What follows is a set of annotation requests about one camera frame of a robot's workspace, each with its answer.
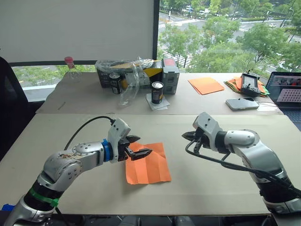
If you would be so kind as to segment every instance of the beige table surface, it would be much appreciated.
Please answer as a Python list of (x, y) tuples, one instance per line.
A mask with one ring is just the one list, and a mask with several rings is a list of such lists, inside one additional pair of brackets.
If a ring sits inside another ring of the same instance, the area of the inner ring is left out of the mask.
[[(282, 114), (276, 107), (260, 106), (258, 110), (234, 112), (226, 104), (226, 99), (245, 97), (233, 92), (223, 82), (240, 76), (241, 73), (181, 73), (175, 95), (166, 95), (170, 102), (167, 110), (152, 111), (145, 100), (150, 90), (141, 89), (133, 104), (120, 108), (120, 95), (112, 93), (111, 88), (103, 89), (97, 73), (83, 73), (80, 82), (70, 83), (64, 76), (55, 90), (47, 97), (37, 113), (80, 113), (80, 114)], [(225, 90), (207, 95), (198, 94), (188, 79), (212, 77)], [(269, 97), (256, 97), (256, 101), (272, 102)]]
[[(61, 151), (72, 134), (95, 115), (37, 114), (0, 162), (0, 206), (16, 204), (28, 191), (52, 153)], [(109, 162), (83, 173), (60, 199), (64, 213), (228, 215), (268, 213), (256, 184), (246, 172), (223, 168), (187, 154), (195, 115), (119, 115), (140, 136), (141, 143), (163, 142), (172, 181), (151, 185), (126, 182), (125, 163)], [(224, 130), (253, 129), (274, 150), (297, 188), (301, 188), (301, 136), (285, 115), (213, 115)], [(96, 120), (74, 139), (97, 141), (107, 137), (110, 124)], [(208, 149), (203, 154), (223, 155)], [(234, 154), (230, 162), (241, 164)]]

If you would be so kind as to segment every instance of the orange paper stack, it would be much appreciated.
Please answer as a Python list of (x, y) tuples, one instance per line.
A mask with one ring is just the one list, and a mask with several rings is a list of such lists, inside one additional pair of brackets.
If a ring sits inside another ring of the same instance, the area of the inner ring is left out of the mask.
[(202, 95), (224, 90), (224, 87), (213, 78), (208, 77), (208, 78), (190, 79), (188, 81), (193, 86), (193, 88), (199, 94)]
[(142, 145), (135, 142), (130, 145), (130, 148), (134, 152), (149, 148), (152, 149), (152, 152), (143, 159), (126, 160), (126, 175), (129, 184), (152, 184), (171, 181), (162, 143)]
[[(226, 85), (228, 85), (234, 92), (240, 93), (240, 88), (241, 88), (241, 77), (235, 77), (234, 79), (231, 79), (229, 81), (224, 82)], [(263, 85), (261, 81), (257, 81), (258, 83), (258, 88), (261, 91), (260, 96), (261, 97), (266, 97), (269, 92)]]

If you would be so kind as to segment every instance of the laptop screen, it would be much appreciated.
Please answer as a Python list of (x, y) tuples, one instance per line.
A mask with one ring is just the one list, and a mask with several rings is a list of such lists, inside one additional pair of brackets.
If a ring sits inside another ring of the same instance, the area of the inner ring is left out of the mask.
[(301, 73), (272, 72), (267, 83), (269, 97), (278, 106), (301, 106)]

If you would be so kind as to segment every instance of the laptop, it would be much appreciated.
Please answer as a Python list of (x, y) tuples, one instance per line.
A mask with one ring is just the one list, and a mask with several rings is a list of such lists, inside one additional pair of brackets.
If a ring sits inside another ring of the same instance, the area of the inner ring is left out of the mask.
[(301, 73), (272, 72), (266, 88), (272, 101), (301, 131)]

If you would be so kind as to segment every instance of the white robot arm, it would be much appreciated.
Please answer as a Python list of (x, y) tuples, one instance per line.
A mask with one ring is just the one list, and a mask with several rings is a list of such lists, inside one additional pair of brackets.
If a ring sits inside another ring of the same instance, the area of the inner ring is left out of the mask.
[[(223, 131), (209, 114), (201, 113), (193, 122), (195, 132), (187, 132), (183, 137), (190, 140), (186, 151), (194, 156), (220, 163), (232, 170), (249, 171), (257, 184), (260, 195), (268, 210), (276, 214), (301, 212), (301, 191), (294, 188), (286, 170), (277, 155), (260, 141), (252, 130)], [(189, 147), (196, 143), (193, 152)], [(199, 154), (203, 145), (213, 151), (226, 154), (217, 160)], [(235, 153), (241, 157), (246, 167), (225, 162), (225, 158)]]
[(151, 149), (142, 149), (135, 153), (129, 149), (130, 143), (140, 139), (134, 135), (128, 136), (130, 130), (123, 120), (112, 120), (108, 140), (78, 144), (51, 155), (31, 189), (10, 213), (4, 226), (19, 225), (20, 221), (23, 222), (21, 225), (27, 225), (28, 222), (44, 225), (55, 211), (59, 198), (81, 173), (106, 161), (123, 161), (128, 156), (137, 160), (149, 155)]

